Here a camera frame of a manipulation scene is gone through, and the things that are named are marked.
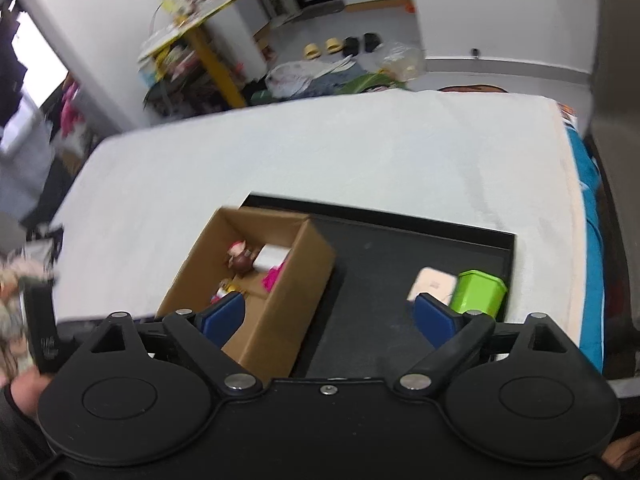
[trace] black sleeve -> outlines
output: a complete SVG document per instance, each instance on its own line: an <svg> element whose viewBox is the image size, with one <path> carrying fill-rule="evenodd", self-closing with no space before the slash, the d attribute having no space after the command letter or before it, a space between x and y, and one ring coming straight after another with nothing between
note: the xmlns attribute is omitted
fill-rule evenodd
<svg viewBox="0 0 640 480"><path fill-rule="evenodd" d="M15 405L9 385L0 390L0 479L21 479L52 453L38 425Z"/></svg>

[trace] blue fabric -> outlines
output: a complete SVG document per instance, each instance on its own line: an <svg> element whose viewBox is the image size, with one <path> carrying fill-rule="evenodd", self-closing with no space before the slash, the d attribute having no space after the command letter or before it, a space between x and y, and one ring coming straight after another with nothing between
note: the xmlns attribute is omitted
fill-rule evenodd
<svg viewBox="0 0 640 480"><path fill-rule="evenodd" d="M244 298L238 292L227 294L196 318L196 327L218 348L222 348L244 323Z"/></svg>
<svg viewBox="0 0 640 480"><path fill-rule="evenodd" d="M596 190L600 185L600 174L575 129L566 125L566 133L574 151L575 165L580 178L587 231L586 283L580 350L599 371L602 371L604 352L602 337L604 316L603 245L596 208Z"/></svg>
<svg viewBox="0 0 640 480"><path fill-rule="evenodd" d="M414 301L414 321L425 339L434 348L439 348L458 333L455 320L447 315L446 310L456 317L460 315L443 304L444 308L438 308L436 301L429 301L425 295L419 294Z"/></svg>

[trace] blue gripper pad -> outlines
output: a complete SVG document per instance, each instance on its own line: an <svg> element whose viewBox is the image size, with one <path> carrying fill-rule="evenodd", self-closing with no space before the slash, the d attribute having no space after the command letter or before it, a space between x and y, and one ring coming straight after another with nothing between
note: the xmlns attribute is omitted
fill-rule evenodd
<svg viewBox="0 0 640 480"><path fill-rule="evenodd" d="M464 326L462 315L426 292L415 298L414 321L418 330L434 348L444 345Z"/></svg>
<svg viewBox="0 0 640 480"><path fill-rule="evenodd" d="M230 292L196 314L195 326L209 341L222 348L244 323L244 298L239 292Z"/></svg>

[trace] black tray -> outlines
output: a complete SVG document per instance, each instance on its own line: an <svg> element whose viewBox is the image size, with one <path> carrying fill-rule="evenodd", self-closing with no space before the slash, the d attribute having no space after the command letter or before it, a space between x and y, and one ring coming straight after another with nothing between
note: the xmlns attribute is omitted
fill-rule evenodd
<svg viewBox="0 0 640 480"><path fill-rule="evenodd" d="M292 377L395 379L427 355L433 348L406 301L423 267L453 275L483 270L511 286L513 234L256 194L242 205L311 215L337 253Z"/></svg>

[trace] clear plastic bag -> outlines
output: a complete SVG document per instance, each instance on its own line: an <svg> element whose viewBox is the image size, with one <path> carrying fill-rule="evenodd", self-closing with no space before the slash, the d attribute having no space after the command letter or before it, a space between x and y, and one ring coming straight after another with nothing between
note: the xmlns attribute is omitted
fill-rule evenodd
<svg viewBox="0 0 640 480"><path fill-rule="evenodd" d="M387 41L374 51L377 65L398 81L409 81L424 74L424 56L419 48L398 41Z"/></svg>

